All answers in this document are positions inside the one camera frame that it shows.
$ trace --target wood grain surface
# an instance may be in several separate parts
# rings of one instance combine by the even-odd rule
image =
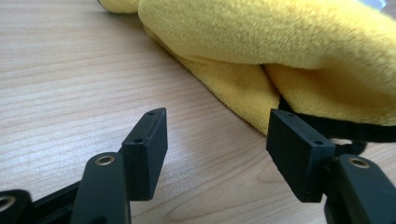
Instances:
[[[385,9],[396,15],[394,0]],[[134,223],[325,223],[299,203],[265,136],[221,104],[143,31],[94,0],[0,2],[0,190],[34,200],[117,151],[141,116],[166,107],[169,149],[154,200]],[[396,144],[364,157],[396,184]]]

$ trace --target black strap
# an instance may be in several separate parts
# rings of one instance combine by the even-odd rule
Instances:
[[[360,155],[366,147],[367,143],[357,141],[352,141],[352,143],[345,145],[336,145],[334,156],[339,157],[343,154]]]
[[[279,109],[297,115],[328,138],[349,139],[359,142],[396,142],[396,126],[355,123],[347,120],[326,119],[296,113],[283,97],[280,99]]]

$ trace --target black plastic part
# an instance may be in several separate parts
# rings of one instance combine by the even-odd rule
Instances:
[[[335,145],[297,116],[273,109],[266,147],[294,195],[303,203],[319,203],[320,175]]]
[[[30,194],[21,189],[0,192],[0,223],[35,224]]]
[[[349,213],[343,203],[334,204],[327,200],[324,205],[324,214],[328,224],[349,224],[351,223]]]
[[[147,112],[122,142],[130,201],[147,201],[154,191],[168,149],[166,109]]]
[[[122,155],[107,152],[87,162],[71,224],[131,223]]]
[[[334,175],[352,223],[396,223],[396,188],[374,162],[341,155]]]
[[[67,224],[77,197],[79,181],[33,203],[39,224]]]

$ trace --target yellow fabric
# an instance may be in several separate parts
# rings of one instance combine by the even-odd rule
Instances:
[[[100,0],[263,133],[282,94],[308,115],[396,125],[396,22],[353,0]]]

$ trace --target metal rivet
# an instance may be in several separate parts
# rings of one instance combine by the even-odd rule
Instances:
[[[351,163],[352,165],[359,167],[361,169],[370,168],[370,164],[367,163],[367,161],[363,161],[363,160],[356,159],[356,158],[349,159],[349,163]]]
[[[0,197],[0,212],[6,211],[17,199],[14,196]]]
[[[95,161],[95,163],[98,165],[109,165],[114,160],[115,160],[115,158],[112,156],[103,156],[103,157],[98,158]]]

